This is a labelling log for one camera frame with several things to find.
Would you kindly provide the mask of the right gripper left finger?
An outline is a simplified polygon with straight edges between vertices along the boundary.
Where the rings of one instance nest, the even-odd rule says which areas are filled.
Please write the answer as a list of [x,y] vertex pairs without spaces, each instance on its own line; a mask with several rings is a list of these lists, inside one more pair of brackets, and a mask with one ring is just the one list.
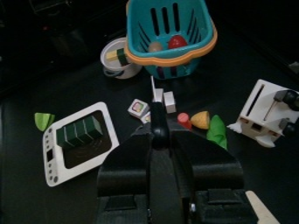
[[149,125],[140,126],[108,154],[97,171],[95,224],[148,224]]

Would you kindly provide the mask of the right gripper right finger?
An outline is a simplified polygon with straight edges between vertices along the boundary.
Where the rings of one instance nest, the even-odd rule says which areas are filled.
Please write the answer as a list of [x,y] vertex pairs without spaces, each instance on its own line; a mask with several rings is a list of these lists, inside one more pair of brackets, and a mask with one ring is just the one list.
[[185,224],[258,224],[239,161],[175,122],[169,134]]

